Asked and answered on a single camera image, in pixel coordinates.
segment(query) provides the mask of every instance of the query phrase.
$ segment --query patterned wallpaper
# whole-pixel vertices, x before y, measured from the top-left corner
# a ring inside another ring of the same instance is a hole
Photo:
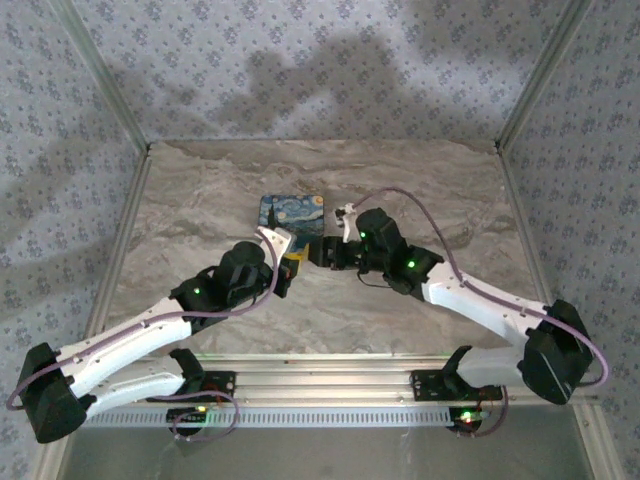
[[[509,159],[554,295],[612,366],[608,421],[640,478],[640,6],[598,1]]]
[[[0,17],[4,405],[29,347],[84,333],[139,156],[49,4],[4,0]],[[27,478],[26,417],[0,423],[0,478]]]
[[[149,141],[491,140],[564,3],[76,0]]]

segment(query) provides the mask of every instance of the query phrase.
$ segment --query metal frame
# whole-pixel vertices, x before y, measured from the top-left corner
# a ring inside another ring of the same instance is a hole
[[[149,168],[150,161],[147,155],[136,171],[114,251],[87,325],[86,336],[93,336],[104,328],[104,320],[124,262],[126,245],[135,223]],[[540,261],[532,248],[528,225],[523,221],[522,208],[513,188],[513,177],[504,160],[502,168],[507,195],[516,217],[538,295],[541,299],[549,301],[549,289],[540,269]],[[408,372],[419,368],[441,368],[446,361],[444,356],[412,354],[201,355],[199,359],[206,369],[238,372],[236,397],[243,399],[244,405],[252,407],[415,405]],[[509,399],[516,405],[546,404],[524,388],[511,389]],[[613,447],[602,408],[597,405],[595,393],[587,390],[574,395],[571,408],[575,412],[594,477],[623,479],[623,469]],[[57,478],[65,457],[67,442],[65,438],[39,447],[32,478]]]

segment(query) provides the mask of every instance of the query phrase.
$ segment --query marble table surface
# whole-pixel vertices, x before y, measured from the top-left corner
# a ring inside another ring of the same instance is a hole
[[[498,157],[448,141],[216,141],[152,146],[151,168],[107,327],[168,295],[233,244],[251,238],[265,194],[323,195],[329,213],[402,186],[422,199],[466,272],[535,298]],[[383,207],[410,243],[443,253],[418,208],[388,193]],[[375,274],[367,280],[381,279]],[[362,285],[355,272],[305,262],[282,300],[228,319],[181,346],[199,353],[450,353],[504,341],[440,307]]]

